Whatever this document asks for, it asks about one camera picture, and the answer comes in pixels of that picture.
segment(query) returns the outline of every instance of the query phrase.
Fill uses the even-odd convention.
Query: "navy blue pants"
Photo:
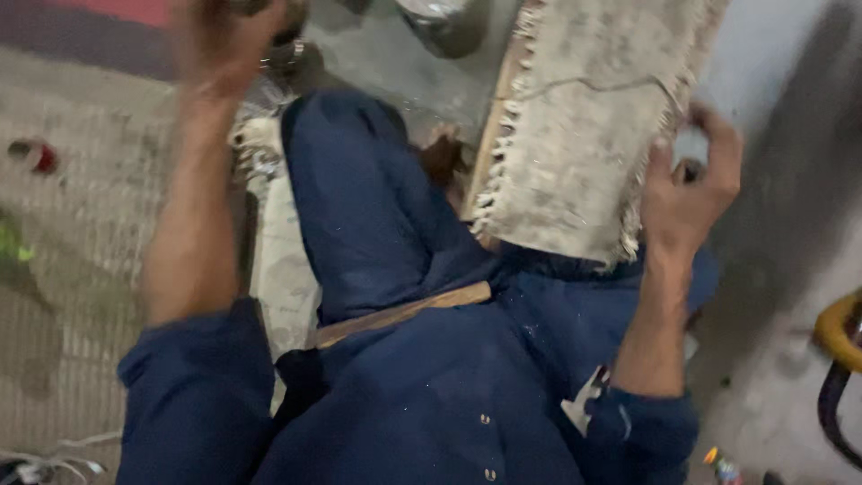
[[[497,260],[428,181],[393,109],[331,91],[301,98],[283,119],[321,326],[493,275]]]

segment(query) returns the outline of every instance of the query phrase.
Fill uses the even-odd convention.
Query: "hand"
[[[296,2],[272,0],[244,17],[232,13],[229,0],[174,0],[174,57],[184,87],[207,98],[241,100]]]
[[[709,138],[706,174],[685,184],[671,173],[670,141],[657,139],[650,149],[640,208],[647,259],[686,269],[709,229],[740,191],[743,148],[736,130],[707,105],[693,102],[689,118]]]

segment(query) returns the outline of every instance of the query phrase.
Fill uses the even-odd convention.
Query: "man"
[[[707,173],[689,185],[674,180],[670,142],[654,143],[646,250],[598,276],[586,261],[540,271],[535,252],[486,253],[379,102],[297,101],[283,138],[321,325],[481,280],[494,296],[283,357],[273,419],[265,334],[239,299],[225,139],[287,7],[240,19],[227,4],[184,0],[174,12],[180,144],[145,266],[150,328],[119,368],[117,482],[681,483],[696,438],[684,322],[715,284],[697,251],[739,190],[736,132],[692,106],[711,143]],[[604,365],[612,375],[594,384],[582,433],[560,402]]]

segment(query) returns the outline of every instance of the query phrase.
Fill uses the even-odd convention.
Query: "red wall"
[[[63,6],[84,8],[98,14],[143,23],[153,27],[167,24],[167,0],[47,0]]]

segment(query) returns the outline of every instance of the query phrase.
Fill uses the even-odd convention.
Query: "foot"
[[[464,190],[458,183],[455,172],[464,172],[461,159],[463,143],[458,141],[459,127],[442,123],[431,130],[430,143],[420,151],[419,160],[431,183],[446,191],[446,199],[458,212],[464,198]]]

